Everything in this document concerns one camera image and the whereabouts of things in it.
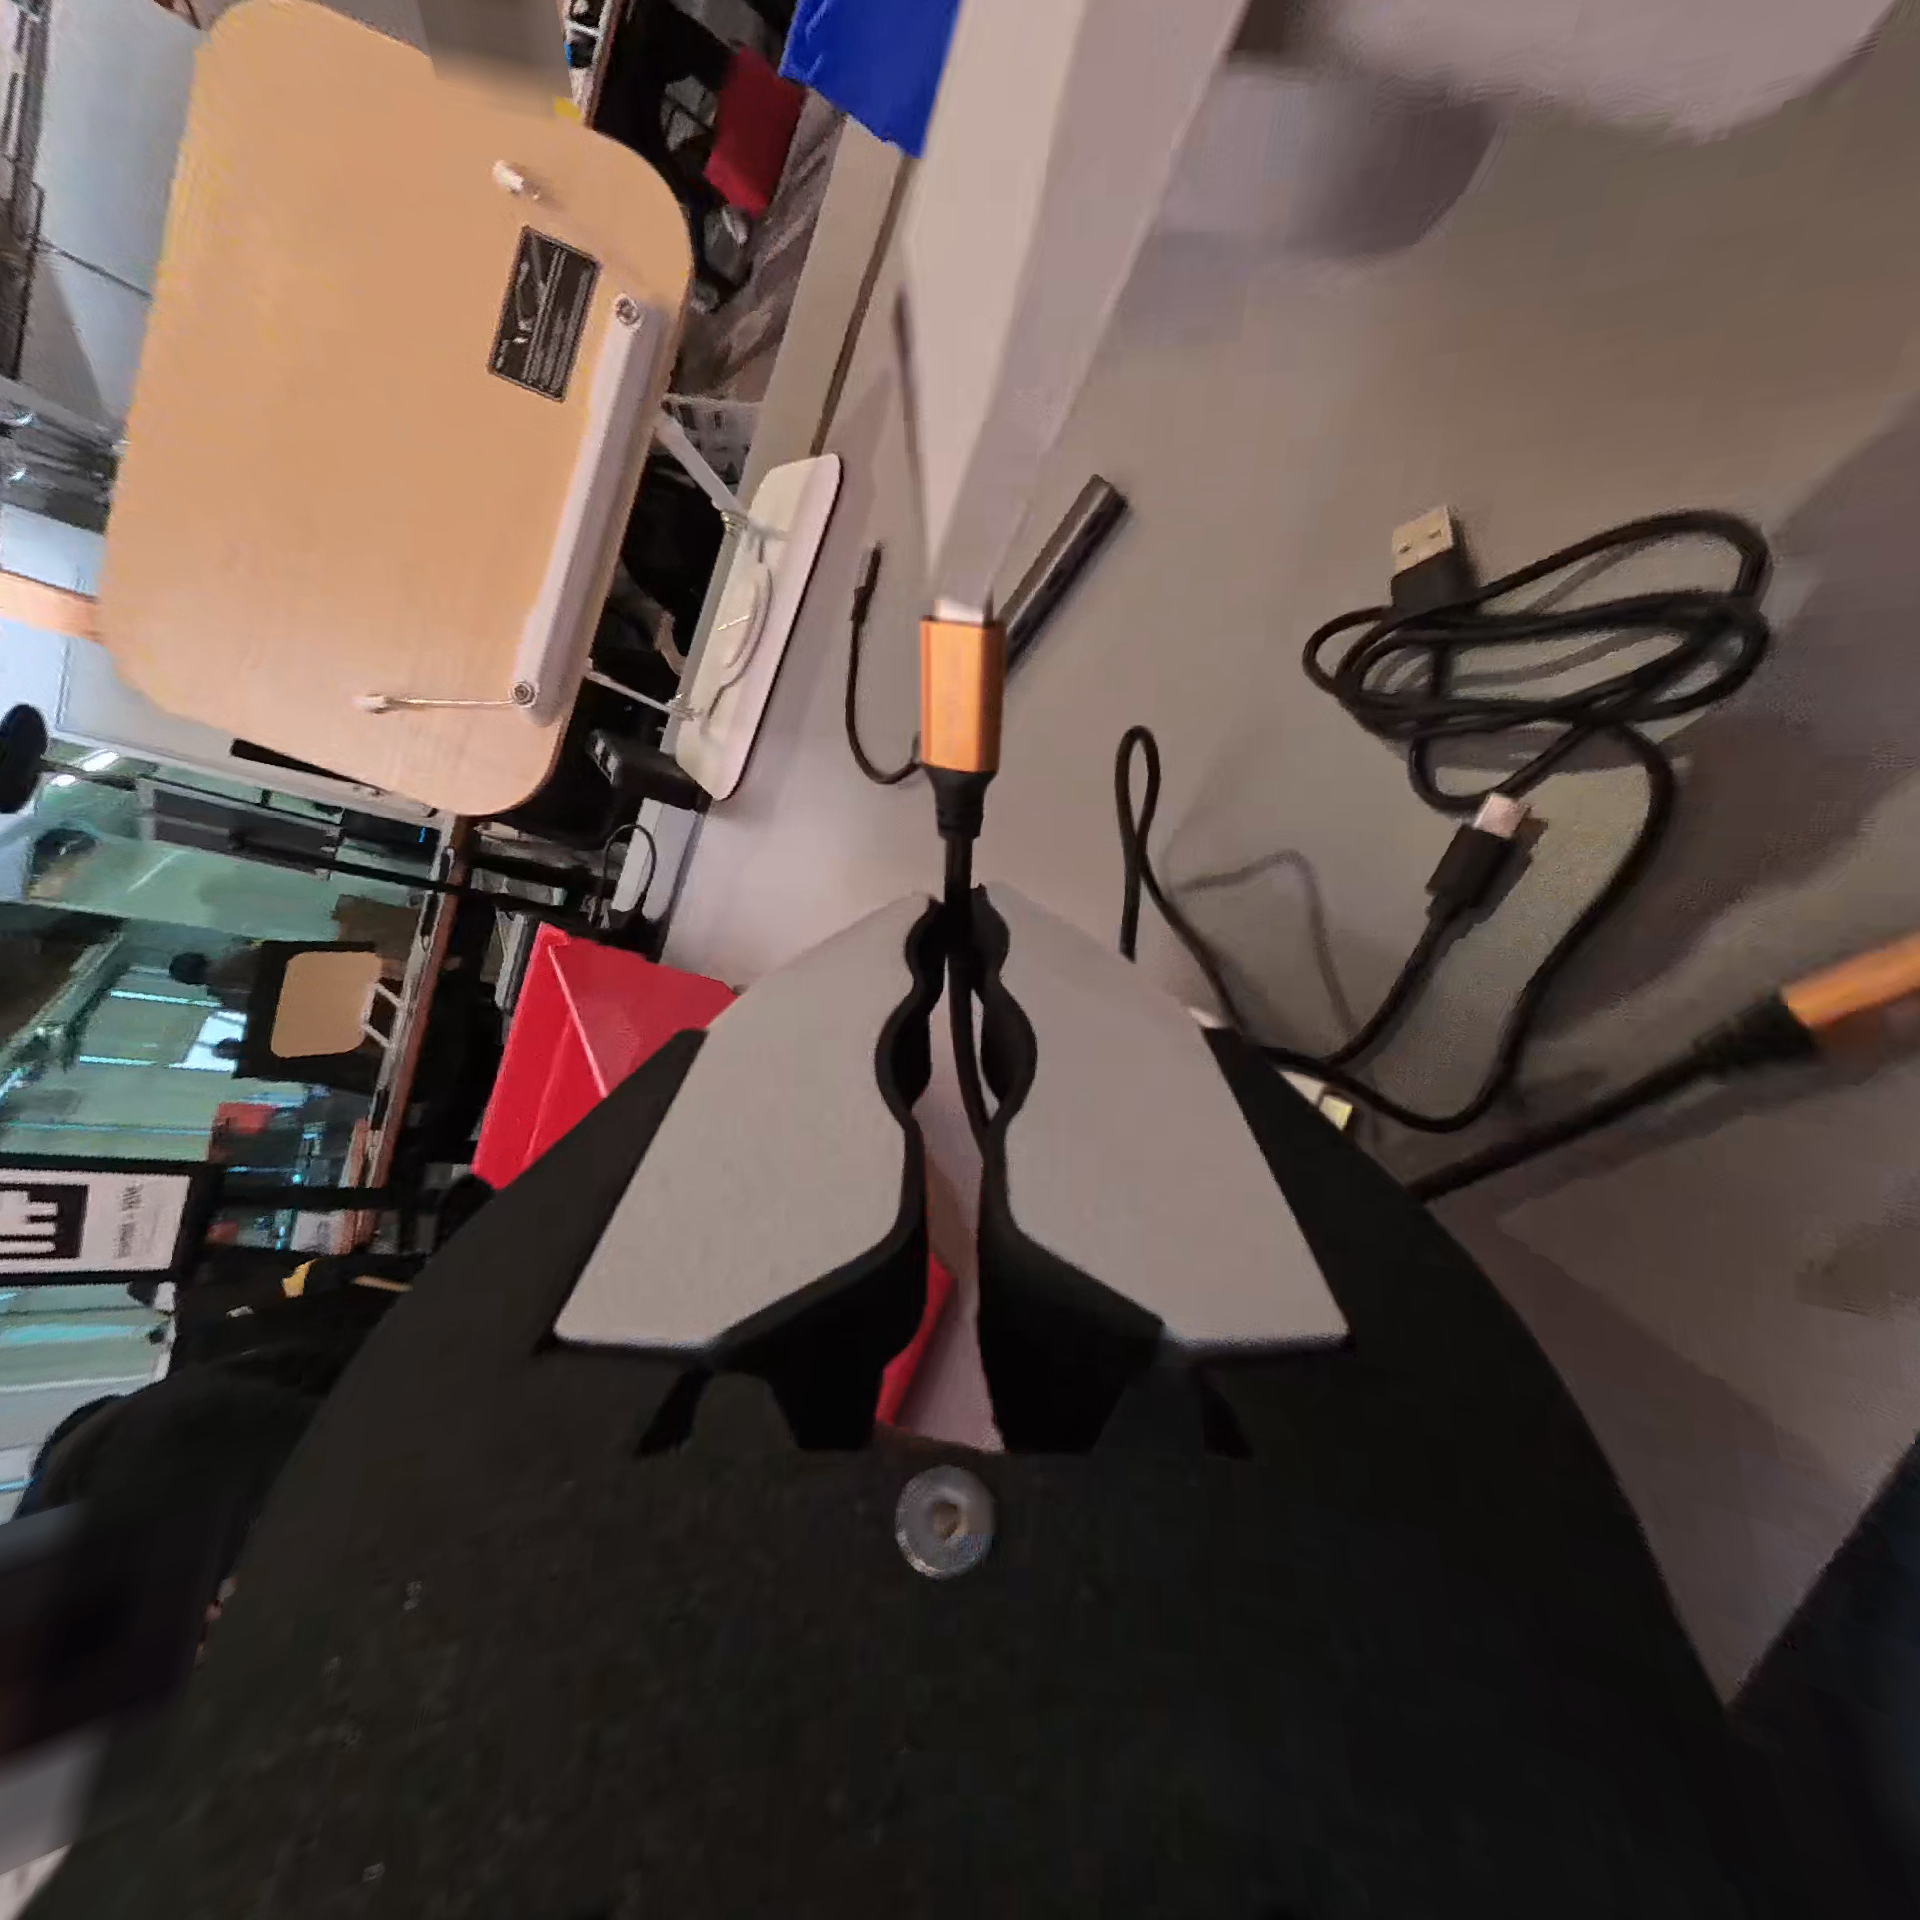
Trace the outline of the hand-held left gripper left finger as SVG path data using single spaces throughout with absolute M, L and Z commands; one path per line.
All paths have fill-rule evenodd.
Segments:
M 893 901 L 702 1033 L 556 1319 L 580 1351 L 762 1378 L 801 1448 L 862 1448 L 926 1319 L 928 1022 L 947 916 Z

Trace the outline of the grey USB hub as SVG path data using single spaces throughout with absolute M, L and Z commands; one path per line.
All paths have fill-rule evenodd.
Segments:
M 1082 487 L 1082 494 L 1067 505 L 1067 518 L 1060 518 L 1060 523 L 1044 540 L 1033 564 L 1019 576 L 1013 601 L 1005 605 L 1005 674 L 1007 676 L 1033 652 L 1044 630 L 1065 606 L 1076 585 L 1086 580 L 1091 563 L 1105 553 L 1112 533 L 1122 527 L 1127 512 L 1129 512 L 1127 497 L 1118 494 L 1118 487 L 1105 481 L 1101 476 L 1091 476 Z M 883 558 L 883 545 L 864 548 L 854 576 L 852 616 L 849 616 L 849 674 L 845 674 L 845 698 L 842 698 L 842 729 L 849 739 L 852 766 L 864 781 L 899 784 L 920 773 L 918 743 L 899 766 L 878 767 L 859 737 L 859 665 L 862 665 L 870 606 L 878 584 L 878 558 Z

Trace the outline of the black cable orange plugs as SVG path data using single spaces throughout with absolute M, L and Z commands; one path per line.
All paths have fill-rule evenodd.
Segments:
M 1435 814 L 1451 822 L 1451 837 L 1426 882 L 1424 930 L 1356 1033 L 1326 1054 L 1282 1043 L 1252 1043 L 1252 1054 L 1354 1111 L 1426 1138 L 1475 1129 L 1516 1088 L 1551 987 L 1560 986 L 1569 959 L 1586 952 L 1662 848 L 1679 800 L 1679 774 L 1670 753 L 1655 739 L 1655 726 L 1740 689 L 1768 646 L 1768 624 L 1751 585 L 1632 595 L 1569 616 L 1489 611 L 1489 601 L 1512 595 L 1516 585 L 1497 585 L 1426 606 L 1404 601 L 1364 606 L 1313 632 L 1302 652 L 1310 683 L 1328 695 L 1364 732 L 1404 752 L 1409 784 Z M 1662 648 L 1608 676 L 1547 695 L 1475 690 L 1459 676 L 1466 655 L 1579 637 L 1655 637 Z M 975 844 L 999 773 L 1005 655 L 1005 637 L 989 617 L 926 617 L 920 624 L 920 773 L 933 781 L 947 851 L 948 1051 L 962 1118 L 979 1146 L 991 1123 L 1013 1114 L 1013 1096 L 991 1093 L 979 1070 L 984 935 L 975 930 Z M 1432 986 L 1442 951 L 1489 901 L 1518 851 L 1530 797 L 1579 752 L 1591 748 L 1623 752 L 1644 773 L 1647 808 L 1637 837 L 1596 901 L 1530 974 L 1473 1096 L 1451 1114 L 1416 1114 L 1390 1101 L 1356 1075 L 1361 1063 L 1380 1054 Z M 1481 1147 L 1416 1179 L 1412 1195 L 1466 1191 L 1709 1082 L 1836 1054 L 1842 1039 L 1866 1039 L 1889 1029 L 1895 1011 L 1914 1010 L 1917 939 L 1869 951 L 1773 987 L 1623 1088 L 1516 1142 Z

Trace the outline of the red plastic bin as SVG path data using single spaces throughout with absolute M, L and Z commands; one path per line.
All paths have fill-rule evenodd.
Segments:
M 471 1175 L 488 1191 L 510 1191 L 568 1135 L 600 1118 L 622 1118 L 616 1146 L 635 1147 L 638 1161 L 696 1033 L 740 994 L 715 978 L 652 964 L 586 935 L 539 933 L 510 1021 Z M 630 1173 L 635 1166 L 613 1184 L 613 1203 Z M 926 1319 L 886 1364 L 876 1429 L 899 1422 L 948 1299 L 954 1279 L 928 1246 Z

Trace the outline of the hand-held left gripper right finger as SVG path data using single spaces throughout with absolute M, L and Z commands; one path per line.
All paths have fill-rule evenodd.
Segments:
M 975 982 L 978 1353 L 1007 1452 L 1089 1452 L 1162 1373 L 1352 1341 L 1214 1028 L 1015 886 L 975 891 Z

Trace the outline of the grey desk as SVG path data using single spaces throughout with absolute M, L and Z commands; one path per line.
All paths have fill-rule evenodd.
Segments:
M 1773 655 L 1687 732 L 1670 840 L 1489 1135 L 1917 933 L 1917 4 L 1729 141 L 1520 118 L 1390 258 L 1147 251 L 1007 574 L 1091 471 L 1135 519 L 1019 669 L 979 868 L 1108 946 L 1147 723 L 1160 872 L 1264 1037 L 1338 1043 L 1424 918 L 1445 826 L 1299 652 L 1432 505 L 1485 574 L 1681 505 L 1775 553 Z M 1917 1051 L 1751 1075 L 1437 1218 L 1739 1691 L 1917 1435 Z

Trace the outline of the blue plastic bin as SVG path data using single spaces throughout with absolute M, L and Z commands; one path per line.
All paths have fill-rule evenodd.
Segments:
M 958 4 L 794 4 L 783 78 L 920 157 Z

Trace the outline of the black framed sign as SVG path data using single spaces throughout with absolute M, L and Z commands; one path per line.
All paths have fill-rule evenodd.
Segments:
M 182 1279 L 216 1186 L 182 1160 L 2 1156 L 2 1284 Z

